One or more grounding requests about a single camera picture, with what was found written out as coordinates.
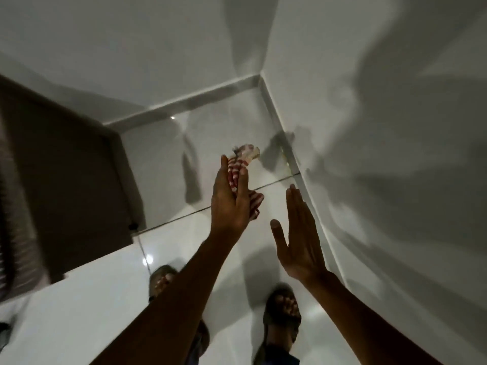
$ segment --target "red and white striped cloth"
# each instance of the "red and white striped cloth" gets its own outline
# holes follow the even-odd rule
[[[228,182],[235,197],[237,196],[240,169],[247,168],[253,159],[260,155],[259,147],[252,144],[244,144],[233,150],[234,154],[228,158]],[[250,197],[250,220],[257,219],[259,216],[259,206],[264,200],[264,195],[259,192],[248,190]]]

